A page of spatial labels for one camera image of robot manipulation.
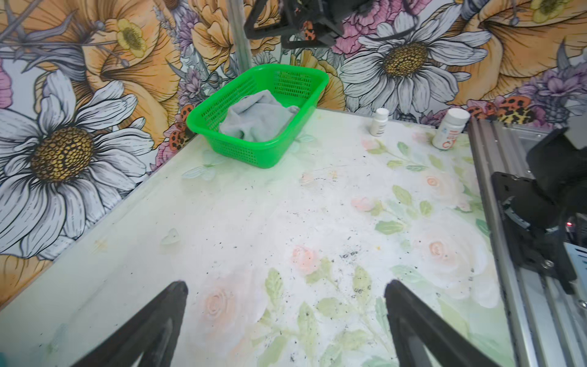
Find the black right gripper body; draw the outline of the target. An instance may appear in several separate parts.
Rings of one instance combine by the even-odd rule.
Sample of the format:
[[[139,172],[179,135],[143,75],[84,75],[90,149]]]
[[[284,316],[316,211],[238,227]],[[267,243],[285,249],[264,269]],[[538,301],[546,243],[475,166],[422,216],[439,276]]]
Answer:
[[[411,24],[406,30],[383,37],[369,32],[377,27],[378,15],[387,19],[391,2],[384,9],[380,1],[280,1],[278,21],[258,25],[265,5],[265,1],[257,1],[252,6],[244,25],[246,37],[249,40],[279,37],[281,46],[287,50],[326,47],[343,50],[360,37],[370,41],[397,40],[408,36],[417,26],[417,14],[407,1],[400,1],[398,10],[408,16]]]

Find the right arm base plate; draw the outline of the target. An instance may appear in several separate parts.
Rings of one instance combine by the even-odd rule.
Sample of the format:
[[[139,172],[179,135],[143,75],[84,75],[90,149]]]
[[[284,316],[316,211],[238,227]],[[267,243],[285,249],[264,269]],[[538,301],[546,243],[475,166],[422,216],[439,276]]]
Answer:
[[[563,244],[561,209],[536,180],[495,172],[491,181],[512,261],[555,278],[574,295],[577,275]]]

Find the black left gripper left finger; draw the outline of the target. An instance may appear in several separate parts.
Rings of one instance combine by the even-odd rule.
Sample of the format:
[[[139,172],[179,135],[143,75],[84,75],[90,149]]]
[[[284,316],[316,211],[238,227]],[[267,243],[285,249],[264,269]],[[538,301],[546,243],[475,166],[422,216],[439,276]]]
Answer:
[[[188,287],[170,283],[75,366],[169,366],[183,323]]]

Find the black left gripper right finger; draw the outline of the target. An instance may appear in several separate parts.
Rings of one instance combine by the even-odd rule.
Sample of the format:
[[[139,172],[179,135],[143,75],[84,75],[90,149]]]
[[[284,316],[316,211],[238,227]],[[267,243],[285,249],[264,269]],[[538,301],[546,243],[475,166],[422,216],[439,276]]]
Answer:
[[[400,366],[496,366],[399,280],[387,284],[388,323]]]

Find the grey towel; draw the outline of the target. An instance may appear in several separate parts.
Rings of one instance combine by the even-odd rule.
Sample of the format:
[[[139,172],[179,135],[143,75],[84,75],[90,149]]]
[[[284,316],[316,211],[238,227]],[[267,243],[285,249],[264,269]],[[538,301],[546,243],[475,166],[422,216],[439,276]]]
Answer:
[[[269,142],[289,126],[299,111],[297,106],[284,107],[269,90],[262,90],[229,107],[219,132],[246,142]]]

